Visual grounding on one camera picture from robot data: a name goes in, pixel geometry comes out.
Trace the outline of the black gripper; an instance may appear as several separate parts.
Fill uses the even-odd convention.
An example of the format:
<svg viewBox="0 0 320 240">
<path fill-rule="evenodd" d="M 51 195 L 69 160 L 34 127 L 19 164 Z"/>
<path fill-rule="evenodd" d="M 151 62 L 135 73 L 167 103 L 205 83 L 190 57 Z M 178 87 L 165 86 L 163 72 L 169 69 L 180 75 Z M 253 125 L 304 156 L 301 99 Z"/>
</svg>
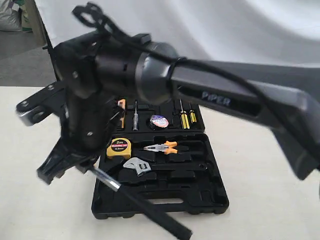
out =
<svg viewBox="0 0 320 240">
<path fill-rule="evenodd" d="M 106 92 L 81 98 L 74 92 L 66 93 L 61 139 L 36 170 L 37 176 L 50 185 L 65 172 L 78 165 L 84 157 L 100 155 L 113 132 L 110 120 L 118 112 L 117 97 Z"/>
</svg>

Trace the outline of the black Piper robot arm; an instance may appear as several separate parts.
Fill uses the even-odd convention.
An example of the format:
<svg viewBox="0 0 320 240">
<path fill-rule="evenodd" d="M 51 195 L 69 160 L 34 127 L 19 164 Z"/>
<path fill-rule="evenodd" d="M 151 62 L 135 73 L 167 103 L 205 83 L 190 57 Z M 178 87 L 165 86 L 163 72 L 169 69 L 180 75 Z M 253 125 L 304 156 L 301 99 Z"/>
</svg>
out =
<svg viewBox="0 0 320 240">
<path fill-rule="evenodd" d="M 320 167 L 320 70 L 317 67 L 201 61 L 179 57 L 149 34 L 90 32 L 53 50 L 66 90 L 61 138 L 37 169 L 47 184 L 111 140 L 114 99 L 159 105 L 183 99 L 269 128 L 294 174 Z"/>
</svg>

